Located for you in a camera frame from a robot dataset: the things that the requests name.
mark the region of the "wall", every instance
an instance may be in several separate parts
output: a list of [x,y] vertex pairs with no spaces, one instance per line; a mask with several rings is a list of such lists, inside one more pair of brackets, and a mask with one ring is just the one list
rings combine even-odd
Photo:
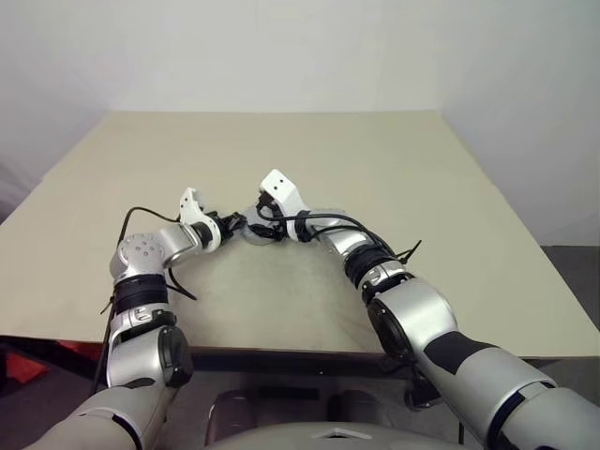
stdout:
[[5,0],[0,220],[110,109],[442,108],[540,242],[597,243],[598,19],[592,0]]

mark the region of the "floor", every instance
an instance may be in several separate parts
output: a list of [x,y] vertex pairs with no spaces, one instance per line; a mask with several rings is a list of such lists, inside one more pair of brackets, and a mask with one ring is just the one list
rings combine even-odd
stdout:
[[[600,328],[600,259],[597,247],[546,247],[544,251],[569,284],[596,327]],[[543,370],[559,384],[570,387],[600,405],[600,359],[570,359]],[[237,372],[196,372],[179,392],[169,412],[157,449],[197,449],[203,446],[208,411],[216,396],[249,385],[289,385],[318,388],[320,400],[346,389],[369,392],[383,405],[396,428],[458,439],[458,420],[441,404],[411,412],[403,403],[404,383],[365,378],[289,377]],[[87,396],[89,381],[53,370],[10,394],[0,393],[0,447],[13,450],[35,441],[66,417]],[[468,448],[482,448],[466,433]]]

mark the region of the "table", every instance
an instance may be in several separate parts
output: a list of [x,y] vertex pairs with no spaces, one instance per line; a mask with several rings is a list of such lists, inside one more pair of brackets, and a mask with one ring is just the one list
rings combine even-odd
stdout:
[[[463,333],[523,357],[599,354],[597,330],[502,194],[436,112],[113,112],[0,226],[0,335],[100,341],[123,215],[176,216],[195,187],[243,211],[278,168],[314,208],[339,208],[446,295]],[[143,213],[130,232],[162,223]],[[318,244],[239,239],[177,267],[194,346],[380,353],[360,296]]]

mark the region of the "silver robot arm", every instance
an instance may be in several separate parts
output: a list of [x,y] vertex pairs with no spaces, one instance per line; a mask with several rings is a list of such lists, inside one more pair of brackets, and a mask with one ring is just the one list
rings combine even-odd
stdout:
[[281,172],[272,171],[261,192],[263,223],[288,218],[287,236],[300,242],[319,234],[361,293],[385,352],[414,364],[486,448],[586,449],[600,443],[599,408],[513,354],[462,335],[445,298],[376,235],[340,229],[351,222],[310,211]]
[[178,223],[119,243],[111,261],[108,389],[87,399],[30,449],[153,448],[167,408],[193,372],[188,343],[168,303],[165,270],[218,249],[240,218],[221,219],[203,209],[189,188]]

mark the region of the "beige table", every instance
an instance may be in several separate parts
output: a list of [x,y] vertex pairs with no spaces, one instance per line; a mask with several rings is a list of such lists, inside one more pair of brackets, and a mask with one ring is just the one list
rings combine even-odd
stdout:
[[[461,330],[521,356],[599,353],[599,335],[498,190],[435,112],[113,113],[0,227],[0,335],[101,340],[123,215],[175,216],[186,187],[244,210],[272,169],[341,208],[442,291]],[[162,223],[144,216],[130,232]],[[357,292],[319,245],[242,240],[177,268],[194,345],[380,352]]]

